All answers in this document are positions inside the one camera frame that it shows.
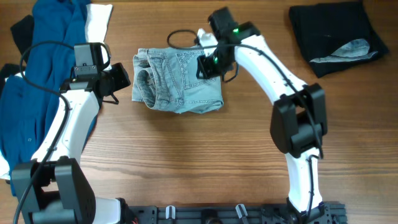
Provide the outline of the light blue denim shorts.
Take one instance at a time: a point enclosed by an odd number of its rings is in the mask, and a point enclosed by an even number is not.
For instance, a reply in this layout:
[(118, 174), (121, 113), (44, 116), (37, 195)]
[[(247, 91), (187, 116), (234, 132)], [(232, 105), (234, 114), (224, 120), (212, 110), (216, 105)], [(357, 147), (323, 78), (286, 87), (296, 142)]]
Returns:
[(207, 113), (224, 105), (219, 77), (198, 79), (202, 50), (139, 49), (133, 56), (132, 101), (174, 113)]

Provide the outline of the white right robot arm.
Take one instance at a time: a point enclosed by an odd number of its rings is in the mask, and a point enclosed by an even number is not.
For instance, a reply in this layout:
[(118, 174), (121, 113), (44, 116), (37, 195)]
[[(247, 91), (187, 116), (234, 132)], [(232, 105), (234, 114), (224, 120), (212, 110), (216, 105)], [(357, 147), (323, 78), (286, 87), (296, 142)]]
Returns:
[(284, 154), (289, 173), (287, 217), (291, 223), (311, 223), (325, 214), (318, 187), (322, 137), (327, 132), (325, 92), (318, 84), (297, 78), (271, 51), (259, 34), (224, 37), (204, 33), (195, 41), (205, 54), (199, 58), (204, 77), (220, 74), (233, 62), (255, 79), (272, 103), (270, 134)]

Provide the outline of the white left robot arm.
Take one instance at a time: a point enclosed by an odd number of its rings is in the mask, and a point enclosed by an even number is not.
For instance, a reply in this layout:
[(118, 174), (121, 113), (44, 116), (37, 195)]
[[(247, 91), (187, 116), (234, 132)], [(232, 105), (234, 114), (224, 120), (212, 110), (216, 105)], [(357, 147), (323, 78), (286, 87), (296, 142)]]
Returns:
[(96, 197), (80, 160), (105, 96), (131, 84), (121, 63), (101, 71), (75, 68), (61, 85), (52, 125), (30, 162), (17, 165), (12, 182), (19, 204), (14, 223), (123, 223), (131, 217), (121, 198)]

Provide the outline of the white cloth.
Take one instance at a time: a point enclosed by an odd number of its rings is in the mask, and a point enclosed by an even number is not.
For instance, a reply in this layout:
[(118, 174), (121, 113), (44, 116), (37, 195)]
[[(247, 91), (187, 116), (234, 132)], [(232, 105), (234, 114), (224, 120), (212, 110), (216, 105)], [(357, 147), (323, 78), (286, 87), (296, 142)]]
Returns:
[(90, 44), (93, 64), (99, 65), (104, 71), (111, 70), (110, 48), (104, 40), (108, 30), (109, 20), (113, 11), (112, 4), (87, 4), (85, 38)]

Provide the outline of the blue shirt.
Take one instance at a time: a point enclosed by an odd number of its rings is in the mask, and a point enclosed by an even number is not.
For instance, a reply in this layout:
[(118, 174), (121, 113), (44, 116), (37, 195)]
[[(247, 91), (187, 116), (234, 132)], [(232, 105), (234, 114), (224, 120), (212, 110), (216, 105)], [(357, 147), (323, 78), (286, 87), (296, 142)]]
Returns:
[(39, 0), (33, 7), (34, 33), (25, 78), (7, 79), (1, 96), (1, 152), (10, 170), (29, 162), (46, 137), (58, 91), (75, 65), (73, 46), (86, 41), (87, 0)]

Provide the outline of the black garment at left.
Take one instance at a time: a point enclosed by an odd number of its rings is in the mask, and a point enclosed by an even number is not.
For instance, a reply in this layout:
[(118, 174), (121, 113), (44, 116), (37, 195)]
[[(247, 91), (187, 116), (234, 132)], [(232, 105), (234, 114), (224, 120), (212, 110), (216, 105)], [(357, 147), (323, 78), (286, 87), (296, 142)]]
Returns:
[[(25, 16), (21, 21), (11, 28), (12, 38), (19, 52), (23, 54), (31, 45), (34, 33), (34, 18), (31, 15)], [(19, 66), (6, 63), (1, 69), (1, 92), (6, 84), (6, 78), (19, 73)]]

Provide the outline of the black folded garment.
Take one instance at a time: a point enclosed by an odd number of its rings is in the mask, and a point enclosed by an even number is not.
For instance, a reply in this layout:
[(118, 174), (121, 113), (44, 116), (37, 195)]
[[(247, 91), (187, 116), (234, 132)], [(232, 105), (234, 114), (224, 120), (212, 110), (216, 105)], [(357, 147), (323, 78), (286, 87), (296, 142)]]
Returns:
[(289, 19), (302, 57), (318, 78), (389, 52), (361, 1), (292, 6)]

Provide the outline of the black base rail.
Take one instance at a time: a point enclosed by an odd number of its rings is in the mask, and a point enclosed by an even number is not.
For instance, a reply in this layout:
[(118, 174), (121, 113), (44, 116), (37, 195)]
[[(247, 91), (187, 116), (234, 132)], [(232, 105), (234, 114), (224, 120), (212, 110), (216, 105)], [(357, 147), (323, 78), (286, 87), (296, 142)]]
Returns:
[(265, 204), (245, 206), (240, 203), (234, 207), (167, 207), (128, 206), (119, 200), (112, 201), (116, 208), (97, 205), (95, 214), (90, 214), (91, 223), (148, 223), (148, 224), (206, 224), (206, 223), (258, 223), (258, 224), (347, 224), (345, 205), (324, 203), (310, 212), (296, 214), (286, 204)]

